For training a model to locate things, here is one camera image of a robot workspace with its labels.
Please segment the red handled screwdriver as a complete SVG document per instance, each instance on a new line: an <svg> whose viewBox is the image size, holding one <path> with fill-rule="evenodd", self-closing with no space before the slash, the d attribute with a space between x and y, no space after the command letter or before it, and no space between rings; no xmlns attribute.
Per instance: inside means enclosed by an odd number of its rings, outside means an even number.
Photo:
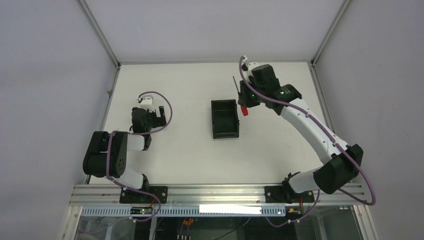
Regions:
<svg viewBox="0 0 424 240"><path fill-rule="evenodd" d="M241 109L241 113L243 114L243 116L247 116L249 114L248 109L243 105L243 98L242 98L242 93L239 90L239 85L238 82L236 81L236 78L234 76L232 76L233 82L235 84L235 88L237 91L237 96L238 96L238 100L237 100L237 104L240 106Z"/></svg>

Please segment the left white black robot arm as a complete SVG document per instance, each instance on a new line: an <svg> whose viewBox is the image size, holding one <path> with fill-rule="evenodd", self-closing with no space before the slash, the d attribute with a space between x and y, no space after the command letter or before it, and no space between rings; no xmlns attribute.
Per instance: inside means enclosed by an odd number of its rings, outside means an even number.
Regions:
<svg viewBox="0 0 424 240"><path fill-rule="evenodd" d="M92 134L82 169L85 174L117 182L123 188L150 192L148 177L127 166L128 152L147 151L152 142L151 130L165 127L165 109L134 107L131 110L130 131L95 131Z"/></svg>

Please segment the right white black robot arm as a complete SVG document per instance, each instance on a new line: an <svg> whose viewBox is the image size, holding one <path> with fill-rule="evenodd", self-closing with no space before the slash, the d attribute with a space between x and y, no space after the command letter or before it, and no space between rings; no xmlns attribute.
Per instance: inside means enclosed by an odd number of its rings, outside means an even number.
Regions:
<svg viewBox="0 0 424 240"><path fill-rule="evenodd" d="M311 111L302 94L291 84L281 85L269 64L242 63L238 104L244 115L248 109L264 104L290 123L309 143L322 166L289 173L281 188L271 193L277 201L293 203L302 194L322 190L333 194L359 175L363 149L336 136Z"/></svg>

